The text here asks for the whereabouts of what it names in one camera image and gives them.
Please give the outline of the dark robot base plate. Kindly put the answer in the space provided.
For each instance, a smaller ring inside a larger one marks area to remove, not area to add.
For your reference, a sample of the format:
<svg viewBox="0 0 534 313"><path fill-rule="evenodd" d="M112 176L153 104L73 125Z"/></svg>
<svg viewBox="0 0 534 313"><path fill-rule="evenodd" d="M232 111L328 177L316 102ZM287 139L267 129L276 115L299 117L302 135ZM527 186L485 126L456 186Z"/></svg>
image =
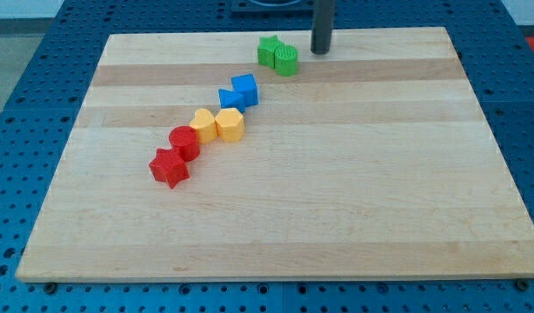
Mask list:
<svg viewBox="0 0 534 313"><path fill-rule="evenodd" d="M312 11L314 0L229 0L231 13Z"/></svg>

